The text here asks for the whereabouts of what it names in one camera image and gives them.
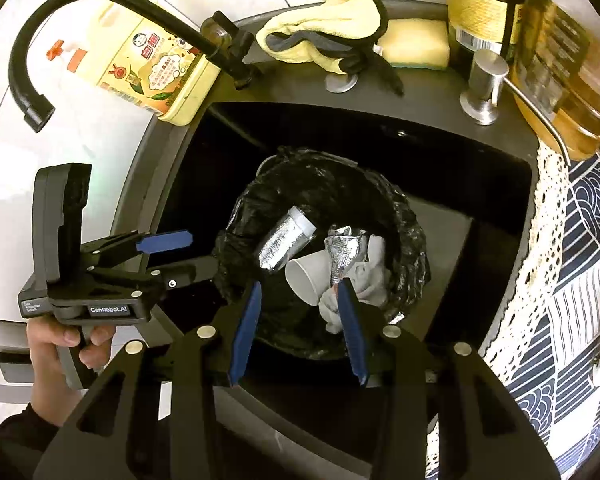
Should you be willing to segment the person's left forearm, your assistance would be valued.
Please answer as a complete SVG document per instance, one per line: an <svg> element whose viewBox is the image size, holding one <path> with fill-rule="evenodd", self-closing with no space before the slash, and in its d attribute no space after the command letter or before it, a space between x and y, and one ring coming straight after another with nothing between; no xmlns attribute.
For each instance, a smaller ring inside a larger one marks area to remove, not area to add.
<svg viewBox="0 0 600 480"><path fill-rule="evenodd" d="M6 479L32 479L59 427L48 422L31 404L0 425L0 472Z"/></svg>

